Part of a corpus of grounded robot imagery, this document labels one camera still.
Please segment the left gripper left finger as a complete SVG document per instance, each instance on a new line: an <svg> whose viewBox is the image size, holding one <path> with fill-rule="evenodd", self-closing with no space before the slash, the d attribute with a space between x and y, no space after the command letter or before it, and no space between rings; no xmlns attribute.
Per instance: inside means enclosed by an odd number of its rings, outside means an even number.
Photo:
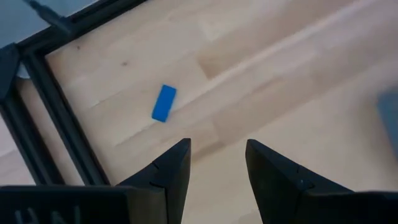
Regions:
<svg viewBox="0 0 398 224"><path fill-rule="evenodd" d="M115 186L1 187L1 223L180 223L190 160L184 138Z"/></svg>

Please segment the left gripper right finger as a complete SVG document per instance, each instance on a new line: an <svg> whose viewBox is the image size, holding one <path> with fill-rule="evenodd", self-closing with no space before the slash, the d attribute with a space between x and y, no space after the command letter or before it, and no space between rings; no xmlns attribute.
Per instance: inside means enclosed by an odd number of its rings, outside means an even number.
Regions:
<svg viewBox="0 0 398 224"><path fill-rule="evenodd" d="M255 139L246 164L263 223L397 224L397 192L352 191Z"/></svg>

